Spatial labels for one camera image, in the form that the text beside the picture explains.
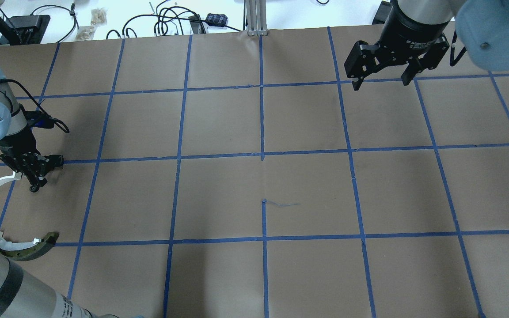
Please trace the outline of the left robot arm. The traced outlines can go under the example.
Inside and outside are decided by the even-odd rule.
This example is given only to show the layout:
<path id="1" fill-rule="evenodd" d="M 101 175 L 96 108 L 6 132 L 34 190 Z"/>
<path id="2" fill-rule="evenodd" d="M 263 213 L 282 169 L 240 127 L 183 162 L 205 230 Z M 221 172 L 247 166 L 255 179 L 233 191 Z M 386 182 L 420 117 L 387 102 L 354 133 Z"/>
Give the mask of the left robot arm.
<path id="1" fill-rule="evenodd" d="M 46 185 L 46 176 L 63 167 L 61 155 L 41 155 L 36 147 L 32 127 L 59 127 L 69 133 L 67 125 L 49 115 L 39 103 L 37 110 L 27 111 L 18 102 L 0 69 L 0 160 L 12 174 L 0 178 L 0 187 L 11 181 L 28 179 L 30 191 L 36 193 Z M 79 304 L 51 288 L 20 266 L 21 261 L 45 255 L 58 238 L 50 232 L 30 242 L 13 243 L 0 231 L 0 318 L 95 318 Z"/>

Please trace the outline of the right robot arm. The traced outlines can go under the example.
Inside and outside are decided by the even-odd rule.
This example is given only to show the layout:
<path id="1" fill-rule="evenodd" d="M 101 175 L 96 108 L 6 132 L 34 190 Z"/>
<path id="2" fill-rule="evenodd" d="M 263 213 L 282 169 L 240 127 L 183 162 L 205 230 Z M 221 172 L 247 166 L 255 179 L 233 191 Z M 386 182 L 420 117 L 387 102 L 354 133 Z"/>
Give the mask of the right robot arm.
<path id="1" fill-rule="evenodd" d="M 405 66 L 404 85 L 465 53 L 479 68 L 509 71 L 509 0 L 392 0 L 379 40 L 357 41 L 344 67 L 354 90 L 386 67 Z"/>

